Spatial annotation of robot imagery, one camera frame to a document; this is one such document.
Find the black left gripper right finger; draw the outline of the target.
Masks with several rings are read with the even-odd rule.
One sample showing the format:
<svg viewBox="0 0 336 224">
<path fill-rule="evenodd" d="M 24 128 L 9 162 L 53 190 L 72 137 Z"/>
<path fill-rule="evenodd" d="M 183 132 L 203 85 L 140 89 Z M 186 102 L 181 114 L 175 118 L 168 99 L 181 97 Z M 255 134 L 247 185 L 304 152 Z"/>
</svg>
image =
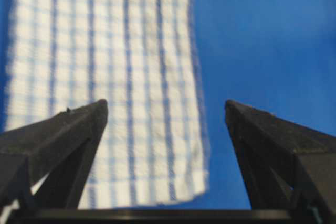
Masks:
<svg viewBox="0 0 336 224">
<path fill-rule="evenodd" d="M 233 100 L 225 123 L 254 210 L 335 218 L 335 137 Z"/>
</svg>

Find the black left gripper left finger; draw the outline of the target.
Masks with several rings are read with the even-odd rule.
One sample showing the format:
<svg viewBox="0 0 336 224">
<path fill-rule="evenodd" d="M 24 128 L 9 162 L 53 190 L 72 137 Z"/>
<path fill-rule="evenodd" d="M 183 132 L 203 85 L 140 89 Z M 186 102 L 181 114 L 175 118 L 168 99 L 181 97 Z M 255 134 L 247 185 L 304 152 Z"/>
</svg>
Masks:
<svg viewBox="0 0 336 224">
<path fill-rule="evenodd" d="M 1 134 L 1 207 L 77 208 L 108 120 L 105 99 Z"/>
</svg>

